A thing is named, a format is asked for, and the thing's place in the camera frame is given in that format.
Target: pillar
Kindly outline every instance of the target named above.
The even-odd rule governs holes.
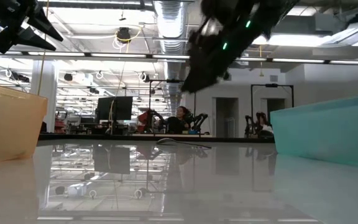
[[[33,155],[35,184],[37,186],[37,197],[40,209],[44,209],[48,206],[52,151],[53,146],[38,146]]]
[[[55,130],[55,112],[56,112],[56,94],[57,94],[57,80],[59,78],[59,70],[53,61],[45,61],[44,69],[41,75],[42,61],[34,60],[32,67],[31,91],[32,94],[37,94],[48,98],[47,115],[44,117],[44,122],[47,124],[48,132]]]

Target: orange plastic bin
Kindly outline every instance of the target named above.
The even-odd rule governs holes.
[[[0,162],[32,157],[48,99],[0,86]]]

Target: glossy tabletop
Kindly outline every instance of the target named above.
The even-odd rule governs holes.
[[[40,141],[0,163],[0,223],[358,223],[358,167],[274,144]]]

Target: woman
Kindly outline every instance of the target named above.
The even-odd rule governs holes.
[[[267,121],[266,114],[263,112],[256,113],[257,121],[256,121],[256,133],[260,133],[260,131],[269,131],[273,133],[272,125]]]
[[[184,131],[190,129],[190,122],[186,121],[186,116],[190,114],[190,111],[184,106],[177,108],[177,116],[167,119],[167,133],[182,134]]]

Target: silver ductwork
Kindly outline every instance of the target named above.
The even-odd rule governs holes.
[[[185,35],[185,21],[187,3],[179,1],[154,1],[157,13],[157,26],[159,36],[163,38],[181,38]],[[182,55],[185,43],[183,41],[161,41],[162,53],[169,55]],[[184,80],[185,72],[181,62],[164,62],[164,75],[166,79]],[[172,112],[180,105],[181,93],[178,84],[167,83],[164,90],[169,95]]]

